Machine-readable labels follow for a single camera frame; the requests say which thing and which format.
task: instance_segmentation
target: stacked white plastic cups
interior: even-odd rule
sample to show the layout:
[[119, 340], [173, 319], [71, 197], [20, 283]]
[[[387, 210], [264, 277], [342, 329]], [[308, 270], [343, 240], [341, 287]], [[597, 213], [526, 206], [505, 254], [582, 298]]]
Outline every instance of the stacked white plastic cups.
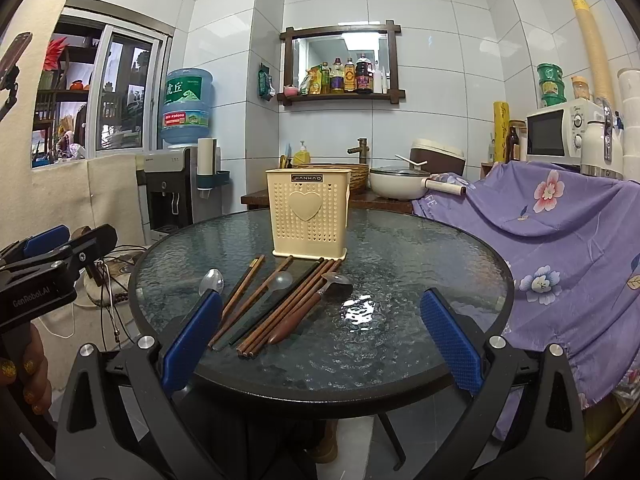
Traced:
[[623, 174], [625, 180], [640, 182], [640, 70], [623, 68], [618, 72], [618, 82], [625, 118]]

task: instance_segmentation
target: silver screw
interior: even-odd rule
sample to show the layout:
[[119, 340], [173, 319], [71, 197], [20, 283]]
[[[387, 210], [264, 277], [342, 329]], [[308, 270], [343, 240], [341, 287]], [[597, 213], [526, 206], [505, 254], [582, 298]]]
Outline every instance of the silver screw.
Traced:
[[549, 346], [549, 351], [556, 357], [560, 357], [564, 353], [562, 351], [562, 347], [560, 345], [557, 345], [556, 343], [553, 343], [551, 346]]
[[499, 335], [492, 335], [489, 338], [489, 344], [494, 348], [504, 348], [507, 342]]
[[153, 336], [150, 335], [143, 335], [140, 339], [138, 339], [138, 346], [143, 350], [151, 348], [155, 344], [156, 340], [153, 338]]
[[94, 346], [87, 343], [85, 345], [82, 345], [80, 347], [80, 355], [82, 357], [88, 357], [89, 355], [91, 355], [92, 353], [94, 353]]

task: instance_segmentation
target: bronze faucet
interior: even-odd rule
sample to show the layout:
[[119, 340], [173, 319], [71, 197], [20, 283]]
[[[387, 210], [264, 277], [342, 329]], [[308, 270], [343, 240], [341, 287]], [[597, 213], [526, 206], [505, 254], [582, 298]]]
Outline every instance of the bronze faucet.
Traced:
[[369, 151], [369, 147], [367, 146], [367, 139], [358, 139], [360, 145], [357, 148], [350, 148], [347, 150], [347, 153], [359, 153], [360, 154], [360, 164], [367, 163], [367, 152]]

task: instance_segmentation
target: round glass table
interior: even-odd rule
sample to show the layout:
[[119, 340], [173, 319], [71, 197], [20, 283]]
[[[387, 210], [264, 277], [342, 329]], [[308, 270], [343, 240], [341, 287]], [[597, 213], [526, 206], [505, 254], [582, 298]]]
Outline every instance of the round glass table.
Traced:
[[[228, 402], [256, 402], [260, 409], [287, 416], [382, 413], [452, 383], [418, 312], [427, 288], [437, 287], [456, 310], [471, 311], [494, 328], [506, 324], [513, 302], [511, 273], [477, 238], [417, 216], [352, 209], [346, 240], [339, 272], [354, 283], [347, 301], [322, 300], [288, 339], [265, 346], [254, 359], [240, 358], [237, 344], [222, 338], [202, 356], [196, 384]], [[201, 278], [212, 267], [223, 273], [226, 300], [251, 260], [264, 254], [248, 298], [281, 261], [271, 251], [269, 210], [211, 219], [164, 238], [144, 254], [130, 280], [138, 327], [158, 336], [174, 317], [188, 314], [198, 301]], [[309, 265], [295, 260], [289, 270], [296, 278]]]

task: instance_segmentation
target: human hand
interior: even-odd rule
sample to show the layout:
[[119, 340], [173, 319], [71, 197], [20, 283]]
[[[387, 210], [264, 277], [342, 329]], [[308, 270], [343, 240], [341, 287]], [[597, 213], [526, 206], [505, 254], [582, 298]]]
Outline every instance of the human hand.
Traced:
[[[22, 392], [25, 402], [31, 405], [33, 413], [42, 415], [51, 407], [51, 383], [47, 379], [49, 362], [44, 355], [42, 339], [38, 329], [29, 323], [31, 330], [31, 342], [24, 351], [20, 366], [30, 376], [30, 380], [24, 385]], [[0, 386], [12, 384], [17, 377], [17, 369], [14, 362], [0, 358]]]

